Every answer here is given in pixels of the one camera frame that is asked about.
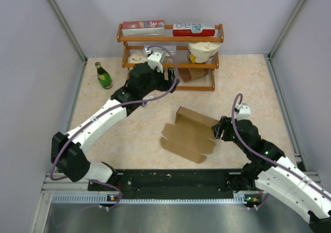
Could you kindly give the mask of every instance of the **green bottle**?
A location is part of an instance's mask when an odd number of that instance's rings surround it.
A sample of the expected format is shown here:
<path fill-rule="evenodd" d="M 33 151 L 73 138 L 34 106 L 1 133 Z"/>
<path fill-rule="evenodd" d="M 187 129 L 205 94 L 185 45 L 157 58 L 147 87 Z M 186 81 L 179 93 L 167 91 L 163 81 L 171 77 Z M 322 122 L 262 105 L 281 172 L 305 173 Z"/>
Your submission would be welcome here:
<path fill-rule="evenodd" d="M 98 80 L 103 88 L 110 89 L 113 86 L 112 78 L 109 73 L 104 70 L 100 64 L 100 62 L 95 63 L 95 67 L 98 71 Z"/>

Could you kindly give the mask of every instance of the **brown box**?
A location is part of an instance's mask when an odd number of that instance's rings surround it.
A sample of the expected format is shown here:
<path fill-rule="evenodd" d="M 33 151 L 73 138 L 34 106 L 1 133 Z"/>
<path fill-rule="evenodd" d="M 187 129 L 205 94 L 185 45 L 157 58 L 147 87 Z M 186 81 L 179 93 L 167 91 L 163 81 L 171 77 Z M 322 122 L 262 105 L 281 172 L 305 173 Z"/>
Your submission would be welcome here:
<path fill-rule="evenodd" d="M 195 163 L 206 160 L 205 154 L 214 150 L 214 134 L 211 127 L 218 121 L 205 115 L 180 107 L 175 124 L 166 124 L 160 139 L 161 146 Z"/>

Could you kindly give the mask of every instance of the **white wall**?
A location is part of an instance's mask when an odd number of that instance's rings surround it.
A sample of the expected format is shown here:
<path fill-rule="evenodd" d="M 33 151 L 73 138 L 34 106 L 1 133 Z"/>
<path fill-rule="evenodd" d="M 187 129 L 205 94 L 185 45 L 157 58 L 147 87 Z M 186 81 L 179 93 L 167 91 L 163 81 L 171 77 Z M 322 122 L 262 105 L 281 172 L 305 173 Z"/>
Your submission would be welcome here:
<path fill-rule="evenodd" d="M 0 0 L 0 231 L 29 232 L 82 63 L 46 0 Z"/>
<path fill-rule="evenodd" d="M 331 191 L 331 0 L 309 0 L 274 65 L 306 164 Z"/>
<path fill-rule="evenodd" d="M 56 0 L 87 56 L 121 56 L 123 21 L 223 23 L 222 53 L 269 53 L 298 0 Z"/>

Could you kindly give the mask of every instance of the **beige table surface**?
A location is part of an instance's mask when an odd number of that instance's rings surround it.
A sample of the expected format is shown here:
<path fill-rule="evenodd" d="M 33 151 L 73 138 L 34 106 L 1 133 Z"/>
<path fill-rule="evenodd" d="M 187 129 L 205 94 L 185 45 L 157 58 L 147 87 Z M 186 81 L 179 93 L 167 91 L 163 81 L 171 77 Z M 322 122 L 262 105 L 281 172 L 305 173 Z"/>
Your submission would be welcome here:
<path fill-rule="evenodd" d="M 96 61 L 113 79 L 114 86 L 109 90 L 103 89 L 97 80 Z M 201 164 L 170 153 L 159 143 L 165 123 L 174 123 L 179 106 L 219 120 L 222 115 L 231 116 L 233 99 L 241 92 L 243 102 L 250 106 L 252 112 L 250 120 L 258 127 L 260 135 L 277 145 L 295 163 L 263 55 L 219 55 L 219 61 L 214 92 L 176 91 L 145 108 L 138 108 L 99 138 L 88 152 L 88 159 L 103 161 L 119 169 L 241 168 L 249 160 L 232 142 L 216 140 L 214 152 Z M 124 85 L 127 70 L 121 67 L 121 62 L 121 57 L 88 59 L 71 128 L 94 114 Z M 151 93 L 154 96 L 160 94 L 158 91 Z"/>

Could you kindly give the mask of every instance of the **yellow label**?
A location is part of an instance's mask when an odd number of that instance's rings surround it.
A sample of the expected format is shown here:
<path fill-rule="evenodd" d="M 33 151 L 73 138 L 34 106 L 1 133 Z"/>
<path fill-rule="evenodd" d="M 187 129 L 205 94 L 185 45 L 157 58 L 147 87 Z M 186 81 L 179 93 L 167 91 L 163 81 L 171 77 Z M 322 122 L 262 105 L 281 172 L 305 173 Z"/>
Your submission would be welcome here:
<path fill-rule="evenodd" d="M 190 53 L 190 61 L 194 64 L 195 63 L 195 56 Z"/>
<path fill-rule="evenodd" d="M 105 80 L 104 75 L 98 75 L 99 79 Z"/>

